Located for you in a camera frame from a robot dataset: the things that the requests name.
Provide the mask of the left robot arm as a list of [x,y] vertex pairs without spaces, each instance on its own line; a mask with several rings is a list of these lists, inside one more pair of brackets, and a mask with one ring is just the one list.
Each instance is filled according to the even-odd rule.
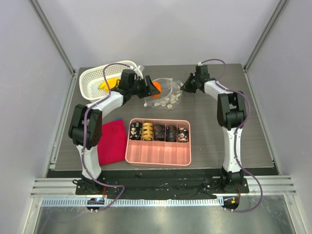
[[82,176],[88,179],[87,189],[100,194],[104,183],[99,179],[101,167],[98,161],[98,143],[102,136],[102,119],[114,109],[121,107],[132,96],[146,98],[161,94],[161,86],[155,85],[149,76],[140,78],[131,69],[125,69],[111,88],[104,80],[108,94],[88,105],[78,104],[74,108],[68,135],[79,151]]

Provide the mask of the yellow toy banana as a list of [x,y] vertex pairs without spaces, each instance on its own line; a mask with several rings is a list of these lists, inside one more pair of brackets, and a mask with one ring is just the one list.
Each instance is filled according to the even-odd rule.
[[110,86],[106,82],[103,82],[99,85],[99,89],[108,91],[110,89]]

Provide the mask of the orange toy fruit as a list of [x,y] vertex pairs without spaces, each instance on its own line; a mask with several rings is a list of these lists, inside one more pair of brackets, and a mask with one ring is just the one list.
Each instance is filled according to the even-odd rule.
[[157,88],[157,90],[159,91],[158,94],[152,95],[153,98],[158,98],[161,95],[162,92],[162,88],[161,85],[158,82],[153,82],[153,85]]

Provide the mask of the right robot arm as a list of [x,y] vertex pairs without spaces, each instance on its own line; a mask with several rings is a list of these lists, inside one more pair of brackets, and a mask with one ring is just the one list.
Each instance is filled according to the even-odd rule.
[[224,162],[221,169],[220,187],[223,191],[235,192],[243,184],[244,171],[240,156],[240,140],[247,110],[244,95],[234,92],[211,78],[208,66],[199,63],[180,88],[184,92],[197,90],[210,95],[217,101],[216,118],[224,135]]

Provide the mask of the clear polka dot zip bag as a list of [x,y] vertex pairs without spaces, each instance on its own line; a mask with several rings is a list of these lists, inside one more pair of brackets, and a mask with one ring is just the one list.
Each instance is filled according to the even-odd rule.
[[174,109],[182,100],[183,83],[172,78],[157,78],[153,84],[160,94],[144,98],[144,107],[158,108],[163,110]]

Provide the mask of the yellow toy fruit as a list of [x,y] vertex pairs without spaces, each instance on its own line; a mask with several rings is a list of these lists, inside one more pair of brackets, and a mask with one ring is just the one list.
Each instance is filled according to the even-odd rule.
[[110,89],[106,92],[109,92],[110,90],[113,90],[116,86],[118,86],[120,79],[119,78],[110,78],[107,81],[105,81],[109,86]]

